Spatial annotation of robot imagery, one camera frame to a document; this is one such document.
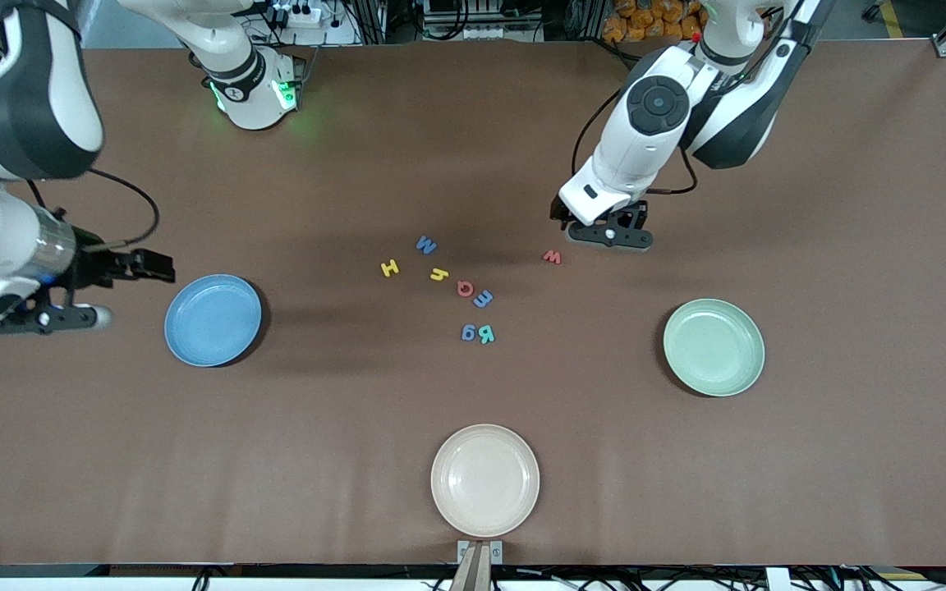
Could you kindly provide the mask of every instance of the metal bracket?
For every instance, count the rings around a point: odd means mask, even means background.
[[[936,33],[932,34],[930,41],[932,41],[932,44],[934,45],[936,57],[946,57],[946,46],[939,44],[939,38],[936,37]]]
[[[458,558],[457,562],[462,562],[462,558],[466,555],[466,550],[469,549],[471,542],[465,541],[465,539],[459,539],[458,541]],[[488,549],[491,550],[491,564],[500,565],[503,564],[503,541],[502,539],[495,539],[493,542],[488,543]]]

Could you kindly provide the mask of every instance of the plate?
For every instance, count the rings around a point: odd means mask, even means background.
[[[262,326],[262,302],[247,281],[211,274],[189,283],[166,310],[166,346],[195,367],[226,364],[247,351]]]
[[[433,460],[433,501],[449,524],[474,538],[497,538],[528,519],[540,472],[521,435],[473,425],[451,435]]]
[[[723,300],[692,300],[673,311],[664,329],[673,373],[707,396],[744,392],[765,367],[765,340],[743,310]]]

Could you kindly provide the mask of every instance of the green plate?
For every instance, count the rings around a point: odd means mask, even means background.
[[[707,396],[750,388],[765,367],[765,340],[743,310],[721,300],[692,300],[673,311],[664,330],[673,373]]]

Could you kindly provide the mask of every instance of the white plate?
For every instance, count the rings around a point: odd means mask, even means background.
[[[538,463],[521,435],[473,425],[451,435],[433,460],[433,501],[455,529],[497,538],[528,519],[540,486]]]

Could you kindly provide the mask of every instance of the table surface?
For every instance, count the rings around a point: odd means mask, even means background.
[[[0,337],[0,562],[452,560],[433,456],[497,423],[542,474],[507,561],[946,564],[946,60],[927,41],[820,44],[751,164],[652,199],[648,254],[547,218],[626,72],[594,46],[326,49],[301,112],[263,132],[215,112],[182,52],[87,59],[99,166],[158,199],[147,246],[179,283],[83,291],[109,332]],[[658,186],[686,182],[672,158]],[[93,176],[43,195],[105,238],[147,223]],[[232,367],[163,341],[207,273],[271,310]],[[731,399],[661,355],[668,314],[703,296],[765,335]],[[466,323],[497,341],[461,341]]]

